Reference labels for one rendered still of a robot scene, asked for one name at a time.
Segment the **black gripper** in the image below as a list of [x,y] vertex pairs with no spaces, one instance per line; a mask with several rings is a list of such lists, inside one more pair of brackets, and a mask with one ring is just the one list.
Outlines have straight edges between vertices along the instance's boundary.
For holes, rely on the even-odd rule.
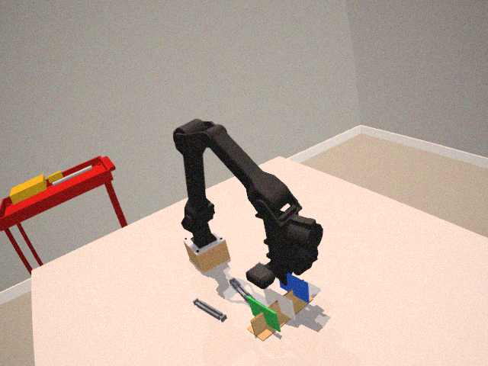
[[293,274],[285,262],[279,260],[281,252],[285,246],[291,247],[292,244],[288,242],[269,242],[264,240],[264,244],[268,246],[268,253],[266,257],[271,259],[265,265],[257,264],[246,272],[246,278],[258,288],[265,289],[274,283],[275,276],[281,283],[287,286],[287,273]]

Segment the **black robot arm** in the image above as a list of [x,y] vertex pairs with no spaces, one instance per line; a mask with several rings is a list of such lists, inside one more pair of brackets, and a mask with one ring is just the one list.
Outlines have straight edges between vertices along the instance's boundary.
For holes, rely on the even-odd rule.
[[[302,217],[298,199],[277,176],[264,172],[227,134],[222,124],[195,119],[173,131],[176,149],[184,157],[188,200],[185,204],[183,228],[193,234],[191,241],[200,249],[217,241],[210,230],[214,204],[206,199],[204,183],[204,152],[210,148],[246,188],[247,198],[263,220],[269,242],[288,242],[279,260],[294,275],[311,269],[318,260],[318,246],[323,228],[312,218]],[[281,209],[290,205],[286,211]]]

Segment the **green notched board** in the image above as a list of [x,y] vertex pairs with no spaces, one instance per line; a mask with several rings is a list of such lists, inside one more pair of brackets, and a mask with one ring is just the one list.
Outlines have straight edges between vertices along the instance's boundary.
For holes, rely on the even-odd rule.
[[279,321],[278,317],[275,311],[270,310],[268,307],[264,306],[263,304],[260,304],[258,301],[254,300],[250,296],[247,297],[249,301],[249,306],[252,311],[252,315],[257,317],[258,314],[263,312],[265,322],[267,325],[275,329],[276,331],[281,332],[281,328],[279,326]]

